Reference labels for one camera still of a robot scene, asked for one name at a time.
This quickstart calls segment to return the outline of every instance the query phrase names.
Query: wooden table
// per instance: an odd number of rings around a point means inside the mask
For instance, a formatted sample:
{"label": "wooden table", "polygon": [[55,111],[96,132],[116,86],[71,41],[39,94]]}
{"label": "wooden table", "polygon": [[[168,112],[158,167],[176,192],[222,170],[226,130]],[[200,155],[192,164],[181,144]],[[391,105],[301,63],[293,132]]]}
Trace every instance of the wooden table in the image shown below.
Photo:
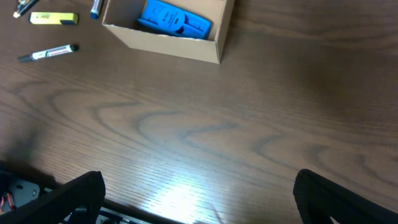
{"label": "wooden table", "polygon": [[[398,212],[398,2],[237,0],[221,65],[128,49],[89,0],[0,3],[0,149],[186,223],[300,223],[308,168]],[[16,58],[79,43],[35,63]],[[35,133],[34,144],[10,145]]]}

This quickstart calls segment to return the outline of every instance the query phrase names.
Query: blue object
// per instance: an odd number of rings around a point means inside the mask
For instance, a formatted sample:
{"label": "blue object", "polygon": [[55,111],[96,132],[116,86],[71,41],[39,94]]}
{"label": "blue object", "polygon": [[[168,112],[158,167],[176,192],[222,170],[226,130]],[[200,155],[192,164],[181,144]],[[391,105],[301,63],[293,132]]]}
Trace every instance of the blue object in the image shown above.
{"label": "blue object", "polygon": [[206,39],[211,29],[210,21],[158,0],[147,0],[147,7],[137,21],[176,37]]}

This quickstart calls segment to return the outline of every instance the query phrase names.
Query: blue tape dispenser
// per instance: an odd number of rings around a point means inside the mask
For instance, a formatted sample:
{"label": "blue tape dispenser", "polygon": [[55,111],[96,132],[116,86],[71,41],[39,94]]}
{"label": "blue tape dispenser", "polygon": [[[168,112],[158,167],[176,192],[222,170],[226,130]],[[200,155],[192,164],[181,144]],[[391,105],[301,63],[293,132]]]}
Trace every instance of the blue tape dispenser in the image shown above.
{"label": "blue tape dispenser", "polygon": [[158,0],[147,0],[147,6],[137,21],[176,37],[206,39],[211,29],[210,21]]}

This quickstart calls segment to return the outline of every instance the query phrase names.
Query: wood grain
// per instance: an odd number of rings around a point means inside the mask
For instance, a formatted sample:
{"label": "wood grain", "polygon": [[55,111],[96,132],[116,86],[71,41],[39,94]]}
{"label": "wood grain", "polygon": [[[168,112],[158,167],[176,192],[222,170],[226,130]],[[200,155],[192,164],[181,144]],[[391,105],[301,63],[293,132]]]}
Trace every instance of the wood grain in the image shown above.
{"label": "wood grain", "polygon": [[398,2],[237,0],[221,65],[128,49],[89,1],[35,6],[79,13],[69,27],[0,4],[3,159],[100,170],[108,199],[185,223],[300,223],[303,168],[398,212]]}

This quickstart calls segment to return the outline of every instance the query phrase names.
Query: open cardboard box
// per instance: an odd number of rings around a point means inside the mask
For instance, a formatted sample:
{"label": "open cardboard box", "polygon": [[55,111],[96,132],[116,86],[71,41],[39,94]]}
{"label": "open cardboard box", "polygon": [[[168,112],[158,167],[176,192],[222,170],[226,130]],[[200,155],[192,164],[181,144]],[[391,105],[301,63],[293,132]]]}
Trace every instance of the open cardboard box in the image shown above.
{"label": "open cardboard box", "polygon": [[132,49],[220,63],[234,0],[162,0],[212,22],[207,40],[155,34],[137,18],[146,0],[109,0],[103,25]]}

